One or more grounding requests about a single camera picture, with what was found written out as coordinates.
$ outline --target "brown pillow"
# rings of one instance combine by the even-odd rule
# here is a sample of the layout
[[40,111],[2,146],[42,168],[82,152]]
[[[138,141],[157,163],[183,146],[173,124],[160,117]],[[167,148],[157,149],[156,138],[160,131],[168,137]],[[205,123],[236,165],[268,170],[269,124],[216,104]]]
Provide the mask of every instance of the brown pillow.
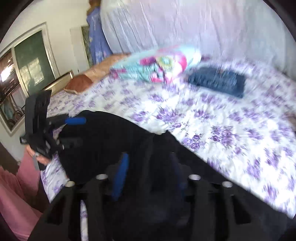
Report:
[[110,73],[109,68],[118,60],[123,59],[128,54],[113,54],[105,58],[101,63],[91,67],[83,74],[75,76],[64,88],[65,91],[79,94],[87,90],[94,83],[99,82]]

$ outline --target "white wall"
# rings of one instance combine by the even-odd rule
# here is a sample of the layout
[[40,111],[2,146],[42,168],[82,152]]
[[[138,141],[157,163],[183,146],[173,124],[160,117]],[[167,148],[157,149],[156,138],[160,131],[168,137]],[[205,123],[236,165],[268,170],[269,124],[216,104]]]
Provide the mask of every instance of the white wall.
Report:
[[[35,0],[14,21],[0,43],[0,52],[20,35],[38,24],[47,23],[49,40],[60,74],[73,70],[78,73],[70,28],[87,25],[88,0]],[[0,142],[18,161],[24,147],[19,137],[25,132],[24,124],[10,137],[0,122]]]

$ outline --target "white bed sheet with purple flowers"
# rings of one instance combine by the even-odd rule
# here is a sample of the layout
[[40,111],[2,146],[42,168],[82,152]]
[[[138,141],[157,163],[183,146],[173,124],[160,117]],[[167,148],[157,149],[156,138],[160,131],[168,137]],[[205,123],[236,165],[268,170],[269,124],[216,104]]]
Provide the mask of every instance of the white bed sheet with purple flowers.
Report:
[[[182,82],[166,86],[107,77],[79,96],[58,93],[51,99],[48,116],[106,111],[150,132],[169,130],[225,177],[293,217],[296,83],[262,63],[234,60],[204,64],[245,74],[244,98]],[[41,177],[51,201],[67,181],[58,156]],[[86,216],[83,206],[83,240],[87,240]]]

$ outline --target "hand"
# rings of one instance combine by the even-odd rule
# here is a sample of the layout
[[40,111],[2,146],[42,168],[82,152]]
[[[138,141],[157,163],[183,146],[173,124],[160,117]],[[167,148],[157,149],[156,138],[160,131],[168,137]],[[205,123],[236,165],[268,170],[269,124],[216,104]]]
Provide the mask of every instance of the hand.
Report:
[[[27,145],[26,149],[27,149],[27,151],[28,151],[28,153],[29,153],[30,156],[33,157],[33,156],[35,155],[36,152],[33,151],[29,145]],[[42,156],[42,155],[37,156],[37,157],[36,157],[36,160],[37,160],[38,162],[40,162],[41,164],[45,165],[45,166],[46,166],[48,163],[50,163],[50,161],[51,161],[50,159],[48,159],[48,158],[46,158],[45,156]]]

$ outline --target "floral pillow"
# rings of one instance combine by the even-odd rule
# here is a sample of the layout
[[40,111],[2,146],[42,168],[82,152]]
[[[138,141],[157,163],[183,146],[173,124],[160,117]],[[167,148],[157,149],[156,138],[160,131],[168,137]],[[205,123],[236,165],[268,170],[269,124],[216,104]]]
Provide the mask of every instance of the floral pillow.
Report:
[[191,46],[153,49],[117,62],[110,68],[114,77],[170,84],[180,73],[198,64],[201,54]]

